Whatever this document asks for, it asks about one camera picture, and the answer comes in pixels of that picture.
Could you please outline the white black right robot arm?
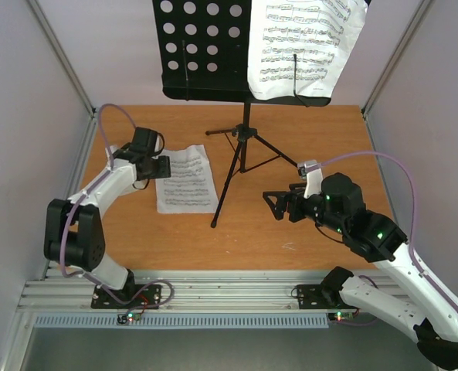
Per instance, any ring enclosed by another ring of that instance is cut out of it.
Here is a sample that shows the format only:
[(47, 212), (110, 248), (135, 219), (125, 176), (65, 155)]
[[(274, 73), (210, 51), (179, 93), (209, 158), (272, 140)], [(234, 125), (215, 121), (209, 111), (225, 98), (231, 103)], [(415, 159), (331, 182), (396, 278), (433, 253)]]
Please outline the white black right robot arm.
[(421, 354), (444, 370), (458, 369), (458, 298), (409, 246), (406, 234), (387, 216), (367, 209), (359, 185), (340, 172), (321, 181), (318, 191), (307, 184), (263, 193), (276, 220), (310, 219), (341, 236), (352, 253), (385, 272), (409, 297), (402, 301), (335, 267), (321, 282), (329, 309), (354, 307), (397, 328)]

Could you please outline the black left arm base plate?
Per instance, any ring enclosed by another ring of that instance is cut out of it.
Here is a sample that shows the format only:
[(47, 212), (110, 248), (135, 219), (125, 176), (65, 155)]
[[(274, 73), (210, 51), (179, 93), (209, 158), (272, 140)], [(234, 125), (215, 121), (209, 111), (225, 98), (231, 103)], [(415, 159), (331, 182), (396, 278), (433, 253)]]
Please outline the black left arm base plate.
[(131, 300), (132, 296), (136, 294), (140, 288), (141, 285), (136, 284), (129, 295), (122, 296), (120, 299), (128, 302), (127, 305), (123, 305), (113, 299), (104, 289), (95, 287), (90, 307), (92, 309), (125, 310), (137, 306), (153, 305), (156, 308), (162, 299), (162, 286), (160, 284), (153, 284), (145, 288), (134, 300)]

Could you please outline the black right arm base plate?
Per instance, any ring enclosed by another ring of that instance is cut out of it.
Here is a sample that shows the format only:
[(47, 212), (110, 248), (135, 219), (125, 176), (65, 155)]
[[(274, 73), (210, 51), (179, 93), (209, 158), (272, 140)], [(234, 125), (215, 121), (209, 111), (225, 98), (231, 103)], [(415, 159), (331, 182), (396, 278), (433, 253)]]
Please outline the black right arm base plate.
[(299, 284), (291, 290), (290, 296), (297, 300), (299, 309), (357, 310), (356, 307), (345, 304), (337, 291), (323, 288), (320, 284)]

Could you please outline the black tripod music stand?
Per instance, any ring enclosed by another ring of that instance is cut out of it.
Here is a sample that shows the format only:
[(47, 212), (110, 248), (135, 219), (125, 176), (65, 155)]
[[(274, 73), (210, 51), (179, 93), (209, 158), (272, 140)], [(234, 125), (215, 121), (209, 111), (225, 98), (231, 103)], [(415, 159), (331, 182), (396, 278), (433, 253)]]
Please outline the black tripod music stand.
[(206, 135), (233, 136), (237, 144), (210, 226), (218, 223), (232, 177), (249, 171), (247, 142), (253, 138), (292, 166), (297, 163), (250, 127), (257, 103), (247, 82), (251, 1), (154, 1), (162, 66), (162, 91), (173, 100), (243, 104), (243, 120)]

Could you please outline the white sheet music page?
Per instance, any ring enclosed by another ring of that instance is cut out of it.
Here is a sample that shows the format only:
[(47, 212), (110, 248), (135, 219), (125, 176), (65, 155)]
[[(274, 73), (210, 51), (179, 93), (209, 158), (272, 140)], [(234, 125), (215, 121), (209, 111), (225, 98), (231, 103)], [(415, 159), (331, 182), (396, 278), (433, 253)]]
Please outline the white sheet music page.
[(204, 145), (164, 150), (171, 176), (155, 181), (160, 214), (213, 214), (219, 203)]
[(331, 98), (370, 3), (253, 1), (247, 80), (257, 100)]

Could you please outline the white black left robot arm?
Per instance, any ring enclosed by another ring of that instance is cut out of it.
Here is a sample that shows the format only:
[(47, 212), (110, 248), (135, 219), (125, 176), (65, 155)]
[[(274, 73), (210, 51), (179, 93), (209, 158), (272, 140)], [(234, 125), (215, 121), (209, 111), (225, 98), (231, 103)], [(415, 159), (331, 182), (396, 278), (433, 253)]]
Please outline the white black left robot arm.
[(106, 147), (107, 163), (88, 185), (47, 206), (45, 258), (57, 263), (65, 278), (85, 277), (120, 308), (135, 303), (137, 289), (132, 271), (106, 251), (103, 217), (119, 197), (170, 177), (170, 158), (164, 148), (163, 134), (135, 128), (128, 143)]

